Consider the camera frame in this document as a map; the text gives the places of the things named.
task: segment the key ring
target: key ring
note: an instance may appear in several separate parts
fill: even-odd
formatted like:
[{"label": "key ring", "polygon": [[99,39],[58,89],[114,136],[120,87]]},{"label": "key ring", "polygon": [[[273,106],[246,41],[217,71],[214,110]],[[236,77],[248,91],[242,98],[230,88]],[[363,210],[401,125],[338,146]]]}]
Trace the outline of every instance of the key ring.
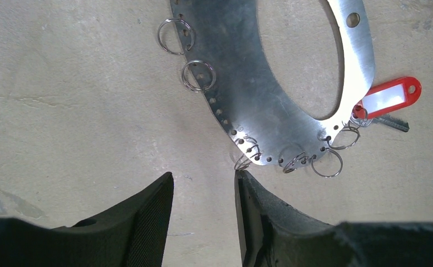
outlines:
[{"label": "key ring", "polygon": [[236,163],[234,164],[234,169],[238,170],[238,171],[242,171],[242,170],[246,170],[249,165],[251,165],[252,161],[251,159],[254,158],[255,160],[259,160],[260,157],[262,156],[262,153],[259,151],[259,145],[255,144],[254,146],[250,147],[248,149],[248,151],[252,151],[253,148],[256,148],[258,150],[258,152],[256,152],[254,155],[252,155],[251,157],[247,158],[246,160],[242,161],[243,158],[246,156],[245,154],[242,154],[241,157],[239,157],[239,159],[236,161]]},{"label": "key ring", "polygon": [[[371,124],[372,119],[369,120],[367,118],[369,116],[369,112],[367,112],[367,109],[365,109],[365,108],[362,108],[362,109],[364,110],[364,114],[365,114],[365,116],[364,116],[364,118],[362,120],[360,118],[354,117],[354,112],[351,113],[351,118],[350,118],[350,121],[348,122],[348,127],[349,128],[353,128],[355,130],[359,130],[359,128],[361,128],[361,126],[362,127],[367,127],[367,126],[369,126]],[[353,124],[357,125],[357,128],[352,127],[350,125],[351,122]]]},{"label": "key ring", "polygon": [[335,173],[335,174],[333,174],[333,175],[323,175],[323,174],[320,174],[320,173],[315,169],[315,166],[313,166],[313,163],[315,162],[314,159],[316,159],[316,155],[314,155],[314,156],[312,157],[312,163],[311,163],[311,165],[312,165],[312,169],[313,169],[313,171],[314,171],[316,174],[318,174],[318,175],[321,176],[321,177],[324,177],[324,178],[333,178],[333,177],[336,177],[336,176],[338,176],[338,175],[341,173],[341,171],[343,170],[343,159],[341,158],[341,155],[339,155],[338,152],[336,152],[335,150],[332,150],[332,149],[329,149],[329,148],[328,148],[328,149],[325,149],[325,150],[326,150],[326,152],[330,152],[330,153],[334,154],[334,155],[339,159],[339,162],[341,163],[341,166],[339,167],[338,172]]},{"label": "key ring", "polygon": [[342,130],[341,130],[341,132],[353,132],[353,133],[355,133],[357,136],[356,136],[356,139],[352,142],[352,143],[350,143],[349,145],[347,145],[347,146],[332,146],[332,145],[330,145],[330,141],[331,141],[331,137],[330,138],[326,138],[326,143],[328,144],[328,147],[329,148],[331,148],[331,149],[333,149],[333,150],[344,150],[344,149],[348,149],[348,148],[350,148],[350,147],[352,147],[353,145],[355,145],[356,143],[357,143],[357,141],[359,141],[359,138],[361,137],[361,133],[359,133],[359,130],[358,129],[355,129],[354,127],[351,127],[351,126],[348,126],[348,127],[345,127],[345,128],[343,128]]},{"label": "key ring", "polygon": [[183,55],[184,53],[183,52],[173,52],[173,51],[171,51],[171,50],[169,50],[164,44],[163,44],[163,42],[162,42],[162,40],[161,40],[161,29],[163,28],[163,26],[164,25],[166,25],[166,24],[168,24],[168,23],[171,23],[171,22],[175,22],[175,23],[180,23],[180,24],[182,24],[182,25],[184,25],[187,29],[188,29],[188,31],[189,31],[189,33],[190,33],[190,44],[188,44],[187,45],[187,47],[186,47],[186,49],[187,49],[187,51],[189,51],[191,48],[192,48],[192,46],[194,46],[194,42],[195,42],[195,32],[194,32],[194,30],[192,29],[192,27],[187,23],[187,22],[185,22],[184,20],[182,20],[182,19],[179,19],[179,18],[168,18],[168,19],[166,19],[165,21],[163,21],[162,23],[161,23],[161,25],[159,26],[159,28],[158,28],[158,42],[159,42],[159,45],[167,52],[167,53],[170,53],[170,54],[173,54],[173,55]]},{"label": "key ring", "polygon": [[305,151],[303,151],[302,153],[298,154],[296,157],[294,157],[289,163],[287,163],[287,165],[284,167],[284,169],[282,170],[285,174],[289,174],[292,171],[296,170],[295,168],[292,168],[293,165],[295,165],[295,163],[297,163],[298,161],[302,161],[302,164],[307,163],[308,160],[308,156],[305,153]]},{"label": "key ring", "polygon": [[[204,88],[198,88],[198,87],[191,85],[189,80],[187,80],[187,78],[185,78],[185,69],[188,66],[190,66],[191,64],[193,66],[195,66],[197,63],[205,65],[211,72],[211,84],[209,86],[205,86]],[[217,79],[216,79],[217,78],[217,72],[215,71],[215,69],[213,69],[213,67],[210,64],[206,63],[203,60],[191,60],[191,61],[187,62],[187,64],[185,64],[184,67],[182,68],[180,78],[182,79],[182,82],[184,83],[185,87],[187,87],[189,90],[191,90],[193,92],[199,93],[199,92],[203,92],[205,90],[208,90],[215,85],[215,83],[217,81]]]}]

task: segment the key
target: key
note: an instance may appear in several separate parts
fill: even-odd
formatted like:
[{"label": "key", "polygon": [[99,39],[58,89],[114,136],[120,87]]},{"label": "key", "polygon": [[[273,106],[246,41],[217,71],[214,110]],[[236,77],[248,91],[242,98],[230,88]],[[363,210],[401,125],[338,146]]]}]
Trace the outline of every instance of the key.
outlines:
[{"label": "key", "polygon": [[392,127],[394,129],[397,129],[402,132],[408,132],[410,130],[410,127],[408,125],[408,122],[403,121],[399,118],[394,118],[390,116],[389,114],[382,115],[380,117],[375,117],[372,119],[373,123],[379,123],[386,125],[388,127]]},{"label": "key", "polygon": [[372,123],[376,123],[392,127],[402,132],[408,132],[410,130],[408,122],[399,118],[394,118],[389,114],[385,114],[369,120],[364,120],[362,118],[354,118],[354,116],[351,116],[351,122],[361,127],[367,127]]}]

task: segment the hole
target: hole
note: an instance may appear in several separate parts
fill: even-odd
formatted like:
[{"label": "hole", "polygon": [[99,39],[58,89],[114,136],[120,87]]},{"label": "hole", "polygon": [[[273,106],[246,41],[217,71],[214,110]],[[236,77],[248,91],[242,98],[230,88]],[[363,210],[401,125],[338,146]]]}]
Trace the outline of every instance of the hole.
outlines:
[{"label": "hole", "polygon": [[97,220],[88,218],[88,219],[84,219],[84,220],[78,222],[73,227],[84,227],[84,226],[89,226],[89,225],[93,225],[96,223],[97,223]]},{"label": "hole", "polygon": [[346,24],[349,28],[354,28],[355,26],[359,25],[361,22],[361,17],[358,13],[351,13],[349,14],[348,18],[346,19]]},{"label": "hole", "polygon": [[414,93],[416,91],[416,87],[414,85],[409,87],[409,93]]}]

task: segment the key tag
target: key tag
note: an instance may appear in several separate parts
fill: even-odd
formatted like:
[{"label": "key tag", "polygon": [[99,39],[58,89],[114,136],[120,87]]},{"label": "key tag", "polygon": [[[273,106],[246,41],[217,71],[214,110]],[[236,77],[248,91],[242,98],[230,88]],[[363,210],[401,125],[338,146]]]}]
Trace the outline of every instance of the key tag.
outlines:
[{"label": "key tag", "polygon": [[414,77],[403,77],[371,88],[354,107],[356,118],[373,119],[413,105],[421,95],[421,84]]}]

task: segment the metal plate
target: metal plate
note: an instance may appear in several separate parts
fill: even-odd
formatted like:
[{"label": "metal plate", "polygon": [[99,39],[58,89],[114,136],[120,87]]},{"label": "metal plate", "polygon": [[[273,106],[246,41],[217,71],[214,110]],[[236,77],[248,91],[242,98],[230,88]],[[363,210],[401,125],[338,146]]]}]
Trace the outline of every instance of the metal plate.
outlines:
[{"label": "metal plate", "polygon": [[[195,31],[195,43],[188,51],[190,35],[176,25],[187,60],[203,60],[216,70],[216,84],[204,91],[210,109],[255,164],[285,166],[301,152],[320,159],[325,153],[321,148],[327,146],[325,139],[334,140],[350,120],[353,106],[372,85],[375,63],[362,0],[328,1],[339,26],[345,75],[338,109],[323,121],[300,109],[272,74],[260,41],[256,0],[170,2],[174,17],[185,20]],[[347,25],[351,13],[360,18],[353,28]],[[190,69],[199,77],[201,88],[210,84],[205,66],[191,65]],[[261,157],[254,156],[255,149]],[[298,161],[293,168],[306,164]]]}]

